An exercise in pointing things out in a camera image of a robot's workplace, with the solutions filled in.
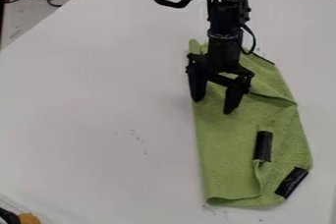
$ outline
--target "cloth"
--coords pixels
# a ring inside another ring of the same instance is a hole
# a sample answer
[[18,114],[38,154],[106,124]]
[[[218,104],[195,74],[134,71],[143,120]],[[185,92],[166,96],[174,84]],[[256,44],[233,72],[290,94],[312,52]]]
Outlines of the cloth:
[[[205,54],[207,45],[191,40],[190,51]],[[242,55],[241,64],[255,77],[238,109],[224,115],[226,87],[210,82],[205,99],[194,103],[205,196],[210,204],[276,205],[285,201],[275,193],[284,179],[296,167],[311,169],[308,142],[298,104],[276,66],[255,55]],[[271,162],[253,160],[260,131],[273,133]]]

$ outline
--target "table surface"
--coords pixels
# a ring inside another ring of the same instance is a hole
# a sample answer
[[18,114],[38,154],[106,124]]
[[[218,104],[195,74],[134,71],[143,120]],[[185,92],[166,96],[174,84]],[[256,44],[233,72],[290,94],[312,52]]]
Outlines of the table surface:
[[251,0],[258,46],[299,104],[309,177],[270,209],[202,197],[188,41],[205,0],[71,0],[0,58],[0,194],[52,223],[330,223],[336,186],[336,0]]

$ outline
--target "yellow object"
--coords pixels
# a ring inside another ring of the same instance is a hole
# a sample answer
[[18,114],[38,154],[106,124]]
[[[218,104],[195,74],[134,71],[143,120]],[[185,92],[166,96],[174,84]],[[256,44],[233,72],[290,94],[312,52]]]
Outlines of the yellow object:
[[31,213],[23,213],[19,215],[21,224],[41,224],[39,219]]

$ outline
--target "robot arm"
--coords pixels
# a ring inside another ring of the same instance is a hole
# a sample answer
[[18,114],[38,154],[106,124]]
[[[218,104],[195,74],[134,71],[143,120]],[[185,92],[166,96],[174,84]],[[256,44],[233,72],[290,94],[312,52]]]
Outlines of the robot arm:
[[[193,0],[171,2],[154,0],[156,3],[173,8],[184,8]],[[243,95],[250,91],[254,73],[240,65],[241,52],[252,54],[256,45],[255,36],[247,27],[250,20],[248,0],[207,0],[210,29],[208,51],[206,55],[189,54],[189,76],[191,94],[194,102],[204,99],[207,82],[227,86],[224,113],[230,114],[238,108]],[[244,30],[253,37],[249,52],[242,47]],[[221,73],[237,75],[229,79]]]

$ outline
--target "green cloth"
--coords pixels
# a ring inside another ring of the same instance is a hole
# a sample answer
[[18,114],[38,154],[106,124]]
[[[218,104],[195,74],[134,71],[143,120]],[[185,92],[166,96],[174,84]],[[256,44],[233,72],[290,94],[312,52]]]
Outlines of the green cloth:
[[[205,54],[207,45],[191,40],[190,51]],[[276,205],[285,199],[274,192],[290,172],[311,169],[308,142],[298,104],[275,65],[255,55],[242,55],[241,64],[255,77],[232,114],[223,114],[226,87],[218,84],[208,83],[205,99],[194,103],[205,196],[211,204]],[[253,160],[258,131],[273,133],[271,162]]]

